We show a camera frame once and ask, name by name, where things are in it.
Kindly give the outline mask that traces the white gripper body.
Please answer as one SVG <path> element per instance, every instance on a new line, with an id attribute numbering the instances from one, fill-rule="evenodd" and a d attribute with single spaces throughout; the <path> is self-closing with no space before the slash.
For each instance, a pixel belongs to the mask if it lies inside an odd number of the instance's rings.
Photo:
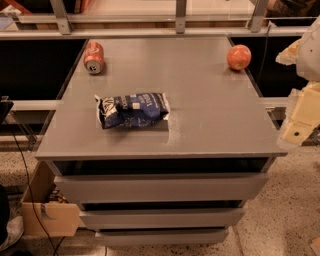
<path id="1" fill-rule="evenodd" d="M 296 69 L 300 77 L 308 81 L 320 81 L 320 16 L 301 37 Z"/>

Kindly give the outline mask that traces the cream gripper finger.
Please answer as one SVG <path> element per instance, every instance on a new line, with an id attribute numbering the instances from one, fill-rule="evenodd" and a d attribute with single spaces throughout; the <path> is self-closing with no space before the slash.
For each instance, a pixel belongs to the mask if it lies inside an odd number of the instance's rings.
<path id="1" fill-rule="evenodd" d="M 301 40 L 298 39 L 290 44 L 287 48 L 285 48 L 282 52 L 280 52 L 275 61 L 282 65 L 293 65 L 296 63 L 298 47 Z"/>
<path id="2" fill-rule="evenodd" d="M 320 83 L 309 82 L 288 96 L 281 140 L 301 146 L 320 125 Z"/>

